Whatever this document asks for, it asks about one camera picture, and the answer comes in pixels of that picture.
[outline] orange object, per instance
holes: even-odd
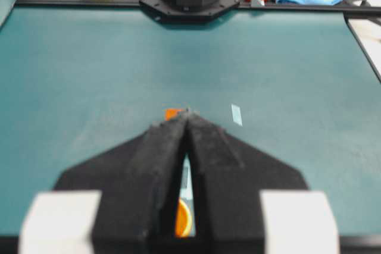
[[[177,207],[176,226],[174,234],[176,237],[187,237],[192,228],[192,214],[182,199],[179,199]]]
[[[173,117],[176,117],[176,115],[181,111],[184,111],[184,109],[181,109],[181,108],[168,108],[168,109],[166,109],[165,110],[165,120],[169,120]]]

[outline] tape piece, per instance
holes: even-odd
[[[172,118],[176,117],[179,112],[184,111],[182,108],[168,108],[165,110],[165,120],[171,120]]]
[[[335,218],[323,192],[262,190],[265,254],[338,254]]]
[[[239,106],[232,104],[233,122],[242,126],[241,109]]]
[[[39,193],[21,227],[19,254],[93,254],[91,232],[101,192]]]
[[[185,157],[183,165],[180,197],[186,200],[193,200],[191,163],[189,162],[188,156]]]

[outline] white panel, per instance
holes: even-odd
[[[381,74],[381,26],[368,20],[350,19],[349,22],[360,38],[360,42],[373,61],[378,73]]]
[[[260,193],[266,254],[338,254],[335,218],[323,192]]]
[[[45,192],[33,200],[20,233],[20,254],[92,254],[101,192]]]

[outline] green table surface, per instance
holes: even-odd
[[[0,31],[0,235],[60,172],[189,107],[302,171],[340,233],[381,233],[381,85],[342,14],[15,8]],[[232,120],[241,108],[243,126]]]

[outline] small orange block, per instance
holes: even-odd
[[[172,119],[173,117],[176,117],[176,115],[179,112],[184,111],[184,109],[181,108],[168,108],[165,110],[165,120]]]

